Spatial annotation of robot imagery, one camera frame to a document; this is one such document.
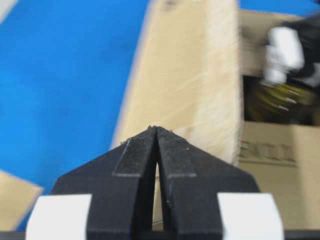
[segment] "cardboard box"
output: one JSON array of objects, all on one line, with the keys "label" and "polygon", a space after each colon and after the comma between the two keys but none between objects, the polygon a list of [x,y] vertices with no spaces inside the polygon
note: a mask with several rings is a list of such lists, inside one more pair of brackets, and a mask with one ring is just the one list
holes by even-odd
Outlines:
[{"label": "cardboard box", "polygon": [[[270,28],[293,15],[241,10],[243,75],[259,77],[263,46]],[[260,190],[272,193],[284,228],[320,229],[320,128],[245,122],[238,167],[251,173]],[[161,230],[160,189],[156,185],[154,229]]]},{"label": "cardboard box", "polygon": [[239,167],[272,193],[285,229],[320,229],[320,128],[244,124]]}]

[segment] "blue floor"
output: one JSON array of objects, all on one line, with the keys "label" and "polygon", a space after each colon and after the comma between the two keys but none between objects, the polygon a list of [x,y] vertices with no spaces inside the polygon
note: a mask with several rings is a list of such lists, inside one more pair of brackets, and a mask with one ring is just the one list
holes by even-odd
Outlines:
[{"label": "blue floor", "polygon": [[[20,0],[0,25],[0,169],[48,194],[58,176],[108,151],[147,2]],[[304,16],[318,6],[241,7]]]}]

